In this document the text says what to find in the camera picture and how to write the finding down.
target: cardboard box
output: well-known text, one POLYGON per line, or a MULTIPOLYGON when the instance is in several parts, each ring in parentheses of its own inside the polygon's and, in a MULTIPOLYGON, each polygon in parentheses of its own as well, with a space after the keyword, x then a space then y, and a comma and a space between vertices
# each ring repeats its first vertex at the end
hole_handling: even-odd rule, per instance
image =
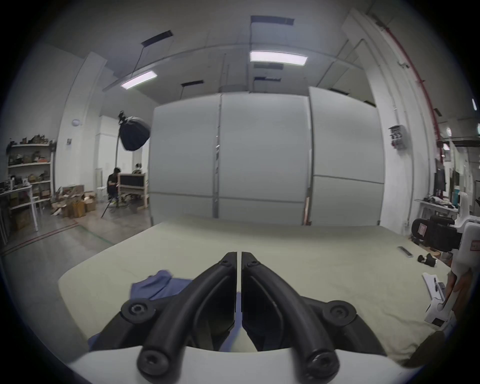
POLYGON ((24 209, 15 214, 15 228, 17 230, 25 228, 31 223, 30 208, 24 209))
POLYGON ((96 193, 94 191, 85 191, 84 192, 85 198, 89 197, 90 199, 96 199, 96 193))
POLYGON ((73 217, 85 216, 85 203, 83 201, 76 201, 72 204, 72 206, 73 206, 73 217))
POLYGON ((70 187, 63 187, 62 195, 83 195, 85 187, 83 185, 72 185, 70 187))
POLYGON ((65 203, 65 206, 61 209, 63 217, 73 218, 73 201, 65 203))
POLYGON ((92 212, 96 210, 96 202, 95 200, 88 199, 85 202, 85 211, 92 212))

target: shelf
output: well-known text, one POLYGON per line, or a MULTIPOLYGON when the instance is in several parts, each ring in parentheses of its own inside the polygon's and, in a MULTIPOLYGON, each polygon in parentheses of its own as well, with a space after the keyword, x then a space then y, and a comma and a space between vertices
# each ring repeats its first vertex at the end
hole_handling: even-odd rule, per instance
MULTIPOLYGON (((50 198, 46 198, 46 199, 41 199, 41 200, 36 200, 34 201, 34 203, 41 203, 42 201, 48 201, 50 200, 50 198)), ((23 204, 20 204, 20 205, 16 205, 15 207, 10 207, 10 209, 16 209, 16 208, 22 208, 22 207, 26 207, 27 205, 30 205, 32 202, 27 202, 27 203, 23 203, 23 204)))
POLYGON ((29 165, 47 165, 50 164, 50 162, 39 162, 39 163, 26 163, 26 164, 16 164, 16 165, 9 165, 8 168, 16 168, 16 167, 26 167, 29 165))
POLYGON ((12 145, 12 148, 20 148, 20 147, 48 147, 50 144, 15 144, 12 145))
POLYGON ((26 207, 27 205, 30 205, 30 202, 23 203, 23 204, 20 204, 20 205, 16 205, 15 207, 10 207, 10 209, 22 208, 22 207, 26 207))
POLYGON ((35 181, 33 183, 30 183, 30 184, 34 185, 34 184, 42 184, 42 183, 50 183, 50 180, 35 181))

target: electrical box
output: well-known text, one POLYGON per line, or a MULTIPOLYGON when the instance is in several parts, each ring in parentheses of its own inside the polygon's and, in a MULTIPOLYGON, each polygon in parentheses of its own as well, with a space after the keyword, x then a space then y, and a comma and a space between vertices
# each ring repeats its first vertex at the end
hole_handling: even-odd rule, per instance
POLYGON ((389 128, 390 138, 392 139, 392 147, 396 150, 407 148, 407 130, 403 125, 394 125, 389 128))

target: softbox light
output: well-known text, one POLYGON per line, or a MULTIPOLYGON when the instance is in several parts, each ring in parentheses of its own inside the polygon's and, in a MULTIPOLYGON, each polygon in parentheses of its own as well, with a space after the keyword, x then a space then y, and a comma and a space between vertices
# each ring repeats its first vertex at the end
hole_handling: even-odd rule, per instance
POLYGON ((119 124, 121 143, 127 151, 140 149, 150 137, 150 127, 139 117, 120 118, 119 124))

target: person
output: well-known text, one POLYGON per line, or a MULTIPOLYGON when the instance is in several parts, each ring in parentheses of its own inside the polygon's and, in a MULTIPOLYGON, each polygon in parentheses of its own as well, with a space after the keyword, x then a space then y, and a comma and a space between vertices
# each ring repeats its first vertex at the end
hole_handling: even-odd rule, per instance
POLYGON ((107 193, 108 199, 116 198, 118 199, 118 174, 120 173, 120 168, 115 167, 113 173, 108 177, 107 180, 107 193))
POLYGON ((135 170, 132 173, 133 174, 142 173, 142 164, 141 163, 135 164, 135 170))

